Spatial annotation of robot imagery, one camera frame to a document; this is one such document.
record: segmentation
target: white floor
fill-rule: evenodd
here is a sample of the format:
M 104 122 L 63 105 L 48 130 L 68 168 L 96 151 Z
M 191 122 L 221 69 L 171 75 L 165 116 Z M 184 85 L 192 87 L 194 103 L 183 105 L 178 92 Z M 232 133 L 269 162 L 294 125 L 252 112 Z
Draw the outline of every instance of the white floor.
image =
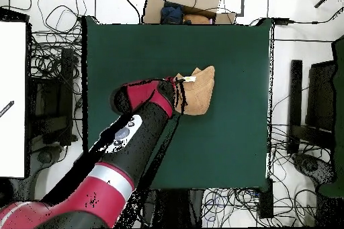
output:
M 327 21 L 332 15 L 343 6 L 343 0 L 328 0 L 318 9 L 314 8 L 314 5 L 319 0 L 245 0 L 245 16 L 238 17 L 236 22 L 238 24 L 250 24 L 254 19 L 259 17 L 288 17 L 294 21 Z M 98 21 L 103 24 L 137 24 L 138 17 L 135 10 L 125 0 L 77 0 L 79 13 L 87 15 L 95 15 Z M 136 6 L 140 14 L 144 7 L 145 0 L 131 0 Z M 0 0 L 0 5 L 7 5 L 8 0 Z M 39 7 L 42 10 L 43 17 L 47 15 L 58 5 L 66 5 L 73 11 L 77 11 L 75 0 L 39 0 Z M 20 7 L 26 9 L 30 6 L 30 0 L 11 0 L 11 6 Z M 241 0 L 222 0 L 221 7 L 233 10 L 237 13 L 241 12 Z M 60 17 L 63 8 L 57 9 L 50 17 L 48 23 L 50 25 L 56 25 Z M 32 30 L 48 30 L 43 22 L 42 16 L 38 8 L 38 0 L 32 0 L 32 7 L 29 11 L 23 11 L 30 15 L 30 22 L 32 24 Z M 65 12 L 60 19 L 58 28 L 65 30 L 70 28 L 74 23 L 75 17 Z M 325 24 L 311 25 L 311 24 L 292 24 L 288 26 L 277 26 L 275 28 L 275 48 L 273 53 L 274 59 L 274 77 L 273 77 L 273 105 L 278 101 L 288 96 L 289 85 L 289 71 L 290 61 L 293 59 L 303 60 L 303 87 L 308 85 L 308 71 L 313 63 L 332 60 L 331 41 L 336 40 L 344 34 L 344 15 L 339 14 L 334 20 L 331 20 Z M 313 42 L 305 42 L 300 40 L 312 40 Z M 302 121 L 304 122 L 306 112 L 306 97 L 307 90 L 303 91 L 302 102 Z M 288 112 L 288 99 L 279 103 L 273 112 L 273 124 L 287 124 L 287 112 Z M 80 118 L 82 113 L 77 114 L 77 118 Z M 276 126 L 274 136 L 276 139 L 285 140 L 281 135 L 275 133 L 281 133 L 286 131 L 285 126 Z M 73 127 L 73 133 L 78 135 L 76 128 Z M 65 175 L 65 173 L 71 168 L 74 160 L 80 155 L 82 151 L 81 141 L 73 143 L 69 148 L 67 157 L 61 162 L 53 165 L 49 169 L 41 172 L 39 180 L 36 186 L 36 198 L 42 198 L 48 193 L 56 183 Z M 278 154 L 285 154 L 282 150 L 279 150 Z M 214 193 L 209 193 L 205 197 L 204 202 L 207 205 L 216 203 L 217 205 L 210 208 L 209 212 L 204 217 L 204 227 L 217 227 L 223 225 L 223 227 L 248 227 L 259 225 L 270 226 L 271 222 L 275 225 L 279 221 L 286 226 L 291 226 L 294 223 L 295 211 L 290 211 L 291 201 L 283 199 L 287 197 L 288 188 L 290 197 L 294 199 L 295 194 L 301 189 L 314 189 L 312 183 L 308 177 L 305 177 L 297 173 L 292 164 L 280 160 L 283 165 L 275 164 L 274 174 L 279 178 L 278 181 L 275 178 L 276 183 L 273 185 L 273 192 L 276 200 L 275 213 L 285 213 L 281 216 L 277 216 L 274 220 L 258 220 L 256 212 L 250 212 L 243 209 L 239 203 L 235 203 L 232 200 L 232 205 L 227 205 L 225 208 L 221 208 L 221 204 L 227 204 L 227 200 L 223 197 L 214 197 L 215 193 L 221 195 L 228 195 L 228 190 L 216 190 Z M 246 196 L 246 199 L 251 200 L 254 205 L 254 200 L 251 196 Z M 309 205 L 315 206 L 315 199 L 311 193 L 301 193 L 297 201 L 302 206 Z M 312 218 L 305 217 L 308 225 L 312 225 Z M 295 226 L 301 226 L 299 221 L 294 223 Z

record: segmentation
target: robot display button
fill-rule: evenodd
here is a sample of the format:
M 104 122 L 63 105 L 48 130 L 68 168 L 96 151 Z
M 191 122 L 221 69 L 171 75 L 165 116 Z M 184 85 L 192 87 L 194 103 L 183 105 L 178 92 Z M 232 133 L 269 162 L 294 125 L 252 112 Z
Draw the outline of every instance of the robot display button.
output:
M 114 146 L 119 146 L 121 144 L 122 144 L 121 140 L 115 140 L 115 142 L 114 142 Z
M 129 135 L 130 131 L 128 128 L 122 128 L 115 133 L 115 139 L 123 139 Z

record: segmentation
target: white screen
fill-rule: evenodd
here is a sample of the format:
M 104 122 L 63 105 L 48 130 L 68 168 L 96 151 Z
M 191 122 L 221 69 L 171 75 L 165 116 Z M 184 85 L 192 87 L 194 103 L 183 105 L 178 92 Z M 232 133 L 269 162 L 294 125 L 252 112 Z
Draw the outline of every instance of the white screen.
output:
M 0 177 L 24 177 L 26 24 L 0 21 Z

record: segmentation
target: white tag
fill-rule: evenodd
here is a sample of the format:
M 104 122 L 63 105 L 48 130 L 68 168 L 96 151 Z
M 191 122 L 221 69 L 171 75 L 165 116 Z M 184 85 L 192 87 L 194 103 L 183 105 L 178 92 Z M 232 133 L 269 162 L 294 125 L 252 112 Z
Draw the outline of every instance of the white tag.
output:
M 195 76 L 184 77 L 183 79 L 185 80 L 185 82 L 194 82 L 194 81 L 196 81 L 196 77 Z

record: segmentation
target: blue object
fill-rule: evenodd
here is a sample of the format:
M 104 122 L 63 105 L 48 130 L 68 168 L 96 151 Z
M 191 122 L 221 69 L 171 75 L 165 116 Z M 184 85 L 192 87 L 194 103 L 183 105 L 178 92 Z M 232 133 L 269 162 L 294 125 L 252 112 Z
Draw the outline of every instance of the blue object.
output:
M 183 11 L 180 7 L 161 9 L 161 24 L 183 24 Z

